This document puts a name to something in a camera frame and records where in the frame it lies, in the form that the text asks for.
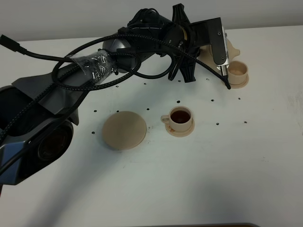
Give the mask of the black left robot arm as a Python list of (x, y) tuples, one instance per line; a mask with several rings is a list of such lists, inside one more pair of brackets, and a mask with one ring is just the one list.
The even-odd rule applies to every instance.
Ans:
[(155, 9), (141, 9), (115, 34), (86, 43), (65, 57), (30, 52), (5, 35), (0, 44), (20, 54), (54, 61), (44, 75), (23, 77), (0, 89), (0, 183), (16, 185), (60, 158), (68, 149), (78, 107), (90, 91), (117, 86), (139, 72), (157, 54), (168, 55), (169, 67), (157, 78), (173, 80), (181, 72), (186, 83), (195, 81), (200, 48), (210, 45), (220, 72), (228, 82), (226, 34), (219, 17), (191, 23), (184, 6), (173, 6), (172, 19)]

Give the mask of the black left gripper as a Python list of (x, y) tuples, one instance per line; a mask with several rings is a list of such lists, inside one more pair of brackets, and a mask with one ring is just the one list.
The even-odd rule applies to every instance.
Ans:
[[(180, 3), (173, 6), (172, 21), (185, 29), (190, 48), (211, 45), (215, 64), (222, 65), (225, 62), (222, 22), (220, 17), (190, 23), (184, 11), (184, 5)], [(196, 62), (193, 59), (183, 58), (179, 70), (185, 83), (196, 80), (194, 76), (195, 66)]]

